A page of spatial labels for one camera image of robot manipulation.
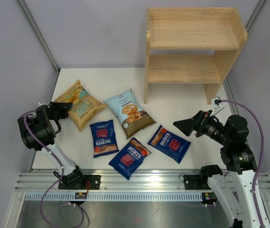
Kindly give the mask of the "yellow kettle chips bag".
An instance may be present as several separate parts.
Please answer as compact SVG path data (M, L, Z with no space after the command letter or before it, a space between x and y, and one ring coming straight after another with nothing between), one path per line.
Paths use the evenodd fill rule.
M68 112L69 117L82 131L86 124L98 112L107 107L106 104L94 98L77 80L69 89L54 100L56 103L72 103Z

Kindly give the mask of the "light blue cassava chips bag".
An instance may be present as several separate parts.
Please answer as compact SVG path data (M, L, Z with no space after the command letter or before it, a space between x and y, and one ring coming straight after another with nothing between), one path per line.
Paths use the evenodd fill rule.
M127 139L138 131L156 123L147 111L139 105L132 93L132 89L103 102L109 106L119 120Z

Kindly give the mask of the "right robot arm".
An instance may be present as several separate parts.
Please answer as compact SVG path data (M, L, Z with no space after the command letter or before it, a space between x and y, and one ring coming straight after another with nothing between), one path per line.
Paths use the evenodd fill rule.
M212 111L199 111L194 117L173 123L182 133L196 137L208 136L216 141L221 159L225 164L236 189L229 189L218 165L203 166L199 172L199 184L210 188L219 200L232 228L270 228L266 210L257 183L258 167L255 157L247 145L249 129L247 120L231 115L221 124Z

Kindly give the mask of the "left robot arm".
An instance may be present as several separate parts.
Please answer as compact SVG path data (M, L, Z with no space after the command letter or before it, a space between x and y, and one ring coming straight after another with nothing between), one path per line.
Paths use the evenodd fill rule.
M62 128L61 119L68 118L72 102L40 104L35 110L29 111L18 118L20 135L28 149L41 152L55 165L55 177L62 189L77 190L88 188L83 172L71 160L56 142L56 135Z

